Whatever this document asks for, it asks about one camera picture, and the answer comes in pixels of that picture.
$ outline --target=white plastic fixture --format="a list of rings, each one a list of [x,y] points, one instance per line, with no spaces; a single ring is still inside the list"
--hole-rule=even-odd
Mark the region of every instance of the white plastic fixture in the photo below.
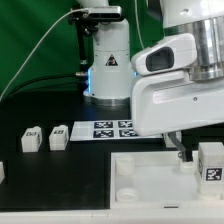
[[[5,173],[4,173],[3,162],[0,162],[0,184],[2,183],[4,178],[5,178]]]
[[[51,151],[65,150],[69,140],[68,127],[61,125],[55,127],[49,137]]]
[[[42,143],[42,131],[40,127],[28,128],[22,139],[23,152],[38,152]]]

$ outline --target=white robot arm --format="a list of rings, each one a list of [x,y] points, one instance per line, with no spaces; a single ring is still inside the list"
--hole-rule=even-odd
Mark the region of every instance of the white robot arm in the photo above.
[[[108,0],[77,0],[89,8],[86,21],[95,21],[93,32],[94,63],[88,71],[85,100],[104,106],[129,104],[135,72],[130,62],[128,21],[121,8],[109,6]]]
[[[224,122],[224,1],[161,0],[165,38],[132,59],[141,136]]]

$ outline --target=small white cube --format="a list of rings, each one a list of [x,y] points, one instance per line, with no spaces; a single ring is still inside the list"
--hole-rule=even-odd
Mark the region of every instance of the small white cube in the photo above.
[[[42,143],[42,131],[40,127],[28,128],[22,137],[23,152],[38,152]]]
[[[67,126],[61,125],[59,127],[55,127],[49,137],[51,151],[65,150],[68,139],[69,135]]]
[[[224,146],[221,142],[199,144],[196,179],[201,194],[224,193]]]

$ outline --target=white cable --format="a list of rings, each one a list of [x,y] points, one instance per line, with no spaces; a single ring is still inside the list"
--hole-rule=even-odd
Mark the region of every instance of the white cable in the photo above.
[[[40,46],[40,44],[43,42],[43,40],[47,37],[47,35],[53,30],[53,28],[59,23],[61,22],[61,20],[63,20],[65,17],[69,16],[70,14],[74,13],[74,12],[83,12],[83,11],[88,11],[88,8],[84,8],[84,9],[78,9],[78,10],[71,10],[70,12],[66,13],[64,16],[62,16],[61,18],[59,18],[51,27],[50,29],[48,29],[48,31],[44,34],[44,36],[40,39],[40,41],[37,43],[37,45],[34,47],[34,49],[31,51],[31,53],[29,54],[29,56],[27,57],[27,59],[24,61],[24,63],[22,64],[22,66],[20,67],[20,69],[16,72],[16,74],[13,76],[13,78],[10,80],[10,82],[8,83],[8,85],[5,87],[5,89],[3,90],[1,96],[0,96],[0,103],[5,95],[5,93],[8,91],[9,87],[11,86],[11,84],[16,80],[16,78],[19,76],[19,74],[21,73],[21,71],[23,70],[23,68],[25,67],[25,65],[28,63],[28,61],[30,60],[30,58],[33,56],[33,54],[35,53],[35,51],[37,50],[37,48]]]
[[[140,32],[140,27],[139,27],[139,19],[138,19],[138,3],[137,0],[135,0],[135,18],[136,18],[136,24],[137,24],[137,30],[138,30],[138,37],[140,40],[140,44],[142,46],[142,49],[144,49],[144,44],[142,42],[142,36],[141,36],[141,32]]]

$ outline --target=black cable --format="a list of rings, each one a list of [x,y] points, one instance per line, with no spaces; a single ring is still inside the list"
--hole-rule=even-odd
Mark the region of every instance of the black cable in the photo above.
[[[45,77],[39,77],[39,78],[36,78],[36,79],[32,79],[32,80],[29,80],[25,83],[22,83],[21,85],[15,87],[14,89],[12,89],[6,98],[10,97],[11,95],[18,92],[20,89],[22,89],[24,87],[27,87],[27,86],[29,86],[33,83],[46,81],[46,80],[52,80],[52,79],[64,79],[64,78],[75,78],[75,75],[74,74],[53,75],[53,76],[45,76]]]
[[[10,95],[9,97],[10,98],[13,98],[15,95],[19,95],[19,94],[22,94],[22,93],[27,93],[27,92],[32,92],[32,91],[35,91],[35,90],[40,90],[40,89],[46,89],[46,88],[52,88],[52,87],[61,87],[61,86],[66,86],[66,85],[76,85],[77,83],[63,83],[63,84],[57,84],[57,85],[47,85],[47,86],[42,86],[42,87],[36,87],[36,88],[32,88],[32,89],[28,89],[28,90],[25,90],[25,91],[20,91],[20,92],[16,92],[12,95]]]

